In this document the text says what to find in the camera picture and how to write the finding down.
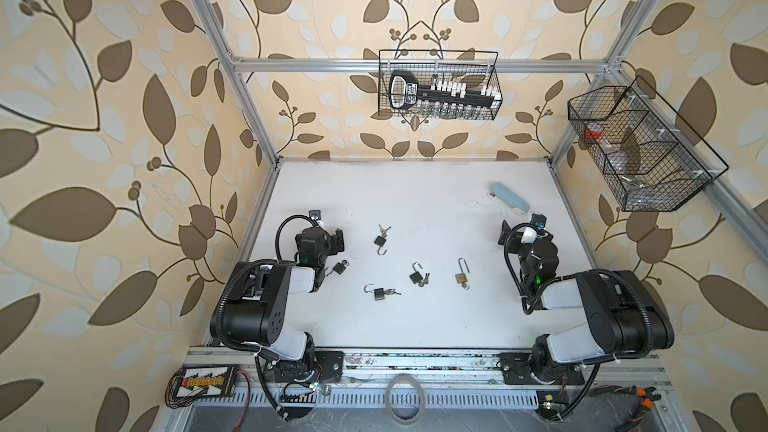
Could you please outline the brass padlock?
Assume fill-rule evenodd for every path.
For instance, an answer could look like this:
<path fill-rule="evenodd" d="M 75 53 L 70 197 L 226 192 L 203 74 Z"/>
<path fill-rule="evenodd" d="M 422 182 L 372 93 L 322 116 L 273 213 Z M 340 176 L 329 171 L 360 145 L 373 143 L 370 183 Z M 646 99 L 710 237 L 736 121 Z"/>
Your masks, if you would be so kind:
<path fill-rule="evenodd" d="M 456 282 L 464 289 L 469 290 L 470 284 L 469 284 L 469 273 L 470 269 L 468 266 L 468 263 L 463 257 L 460 257 L 458 260 L 458 266 L 459 266 L 459 273 L 455 275 Z"/>

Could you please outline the black padlock with keys middle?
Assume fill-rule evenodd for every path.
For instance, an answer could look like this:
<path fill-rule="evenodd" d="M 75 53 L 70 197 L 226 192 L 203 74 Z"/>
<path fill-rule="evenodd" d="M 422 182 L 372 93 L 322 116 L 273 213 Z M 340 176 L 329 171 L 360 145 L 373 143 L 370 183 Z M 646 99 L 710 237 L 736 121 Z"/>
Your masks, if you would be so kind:
<path fill-rule="evenodd" d="M 419 287 L 425 287 L 429 284 L 430 274 L 424 271 L 423 266 L 419 262 L 414 262 L 412 269 L 413 272 L 409 275 L 409 278 L 413 284 Z"/>

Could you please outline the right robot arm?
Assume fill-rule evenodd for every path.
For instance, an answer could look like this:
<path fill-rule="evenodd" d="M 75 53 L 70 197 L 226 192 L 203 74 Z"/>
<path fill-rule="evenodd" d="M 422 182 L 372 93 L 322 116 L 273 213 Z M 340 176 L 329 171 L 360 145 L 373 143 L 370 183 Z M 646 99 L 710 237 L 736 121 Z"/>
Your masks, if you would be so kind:
<path fill-rule="evenodd" d="M 501 354 L 506 384 L 581 385 L 582 366 L 642 359 L 672 347 L 675 334 L 667 313 L 633 272 L 558 274 L 558 248 L 543 216 L 515 226 L 502 223 L 498 243 L 525 315 L 581 311 L 585 317 L 565 331 L 539 335 L 527 352 Z"/>

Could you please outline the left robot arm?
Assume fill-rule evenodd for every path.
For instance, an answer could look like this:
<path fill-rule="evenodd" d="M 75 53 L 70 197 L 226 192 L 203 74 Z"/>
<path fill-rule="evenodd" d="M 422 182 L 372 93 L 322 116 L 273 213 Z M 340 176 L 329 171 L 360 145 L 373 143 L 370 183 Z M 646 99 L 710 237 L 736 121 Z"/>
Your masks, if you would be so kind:
<path fill-rule="evenodd" d="M 294 373 L 316 369 L 314 339 L 288 324 L 287 306 L 291 294 L 318 292 L 328 275 L 328 258 L 345 250 L 343 231 L 328 232 L 321 217 L 319 210 L 287 217 L 276 232 L 274 259 L 235 265 L 211 317 L 213 339 Z M 280 251 L 281 234 L 297 220 L 309 226 L 296 234 L 296 253 L 286 260 Z"/>

